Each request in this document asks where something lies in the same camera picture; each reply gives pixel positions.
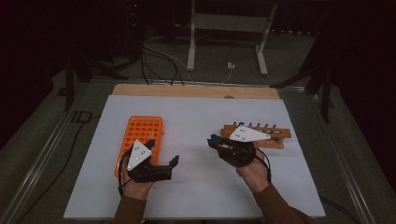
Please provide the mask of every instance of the forearm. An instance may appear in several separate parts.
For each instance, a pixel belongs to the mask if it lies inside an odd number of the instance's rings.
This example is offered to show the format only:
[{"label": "forearm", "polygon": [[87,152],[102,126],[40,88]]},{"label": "forearm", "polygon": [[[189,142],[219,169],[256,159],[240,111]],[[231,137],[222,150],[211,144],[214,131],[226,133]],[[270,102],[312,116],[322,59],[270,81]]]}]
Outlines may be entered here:
[{"label": "forearm", "polygon": [[253,193],[253,196],[269,224],[317,223],[313,218],[291,208],[273,185],[269,185],[258,193]]},{"label": "forearm", "polygon": [[146,209],[146,200],[122,196],[113,224],[140,224]]}]

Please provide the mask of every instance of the orange perforated tray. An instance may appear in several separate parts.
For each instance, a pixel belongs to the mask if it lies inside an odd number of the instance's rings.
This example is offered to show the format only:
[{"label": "orange perforated tray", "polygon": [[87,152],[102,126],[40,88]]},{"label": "orange perforated tray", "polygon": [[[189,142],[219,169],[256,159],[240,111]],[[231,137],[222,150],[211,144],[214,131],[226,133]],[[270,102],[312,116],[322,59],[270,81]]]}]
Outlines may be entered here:
[{"label": "orange perforated tray", "polygon": [[161,136],[163,135],[163,118],[158,116],[131,116],[120,148],[114,175],[119,177],[119,166],[122,155],[132,146],[137,139],[141,143],[155,138],[155,147],[151,149],[151,164],[158,165],[160,154]]}]

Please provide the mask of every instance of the floor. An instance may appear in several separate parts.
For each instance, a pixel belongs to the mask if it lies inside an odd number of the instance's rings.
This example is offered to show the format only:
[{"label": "floor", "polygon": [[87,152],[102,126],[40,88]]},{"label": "floor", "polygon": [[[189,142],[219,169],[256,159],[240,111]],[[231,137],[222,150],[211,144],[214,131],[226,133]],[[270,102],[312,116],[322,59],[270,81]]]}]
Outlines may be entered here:
[{"label": "floor", "polygon": [[[99,120],[93,119],[81,128],[76,115],[80,113],[82,119],[90,114],[100,115],[107,96],[118,83],[171,82],[175,67],[168,60],[150,55],[156,52],[169,55],[177,65],[179,74],[174,82],[177,85],[183,82],[267,87],[298,74],[315,37],[270,34],[264,48],[269,70],[266,77],[259,73],[254,52],[259,41],[259,35],[208,34],[205,39],[197,39],[195,69],[187,72],[187,36],[174,39],[150,36],[144,45],[149,66],[145,67],[146,78],[140,62],[120,71],[128,80],[117,80],[96,71],[90,83],[76,81],[76,100],[68,112],[64,112],[64,97],[57,96],[64,87],[64,71],[55,76],[53,92],[0,151],[1,220],[15,222],[23,215],[21,223],[110,223],[110,219],[63,219]],[[235,69],[228,69],[227,63],[234,63]],[[279,90],[279,94],[290,112],[319,194],[339,203],[354,217],[359,217],[361,223],[394,223],[396,196],[337,87],[332,86],[331,123],[327,124],[318,113],[320,92],[318,95],[304,93],[307,81],[308,78],[299,80]],[[328,203],[323,205],[327,216],[319,218],[320,223],[353,223],[340,210]],[[208,222],[236,223],[235,220]]]}]

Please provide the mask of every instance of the brown tool holder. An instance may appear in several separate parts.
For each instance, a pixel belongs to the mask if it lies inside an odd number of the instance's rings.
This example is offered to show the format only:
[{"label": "brown tool holder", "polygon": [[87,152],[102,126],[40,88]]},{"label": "brown tool holder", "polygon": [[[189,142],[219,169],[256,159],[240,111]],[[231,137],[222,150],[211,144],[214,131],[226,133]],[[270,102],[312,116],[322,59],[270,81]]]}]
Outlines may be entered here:
[{"label": "brown tool holder", "polygon": [[[235,131],[235,129],[238,127],[236,122],[233,124],[225,124],[224,128],[221,129],[221,137],[230,137],[230,135]],[[258,123],[255,127],[252,126],[252,123],[249,123],[248,126],[251,129],[254,129],[256,131],[262,132],[262,133],[267,133],[271,135],[270,139],[266,140],[260,140],[258,141],[259,147],[268,147],[268,148],[277,148],[277,149],[282,149],[284,148],[283,145],[283,140],[285,138],[291,138],[291,133],[289,129],[281,129],[277,128],[276,125],[273,125],[273,127],[268,127],[268,124],[265,124],[263,127],[260,126],[260,123]]]}]

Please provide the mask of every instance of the white tabletop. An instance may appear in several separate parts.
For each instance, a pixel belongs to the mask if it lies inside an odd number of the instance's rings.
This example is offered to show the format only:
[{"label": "white tabletop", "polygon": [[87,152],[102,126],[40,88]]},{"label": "white tabletop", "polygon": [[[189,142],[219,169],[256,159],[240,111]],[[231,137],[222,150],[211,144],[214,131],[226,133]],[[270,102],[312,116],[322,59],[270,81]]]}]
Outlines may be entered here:
[{"label": "white tabletop", "polygon": [[172,179],[151,189],[144,219],[262,216],[242,178],[206,142],[234,121],[290,129],[284,149],[262,148],[271,162],[273,184],[290,206],[311,217],[325,216],[282,100],[110,95],[64,218],[114,217],[120,195],[113,172],[133,115],[163,118],[160,164],[180,156]]}]

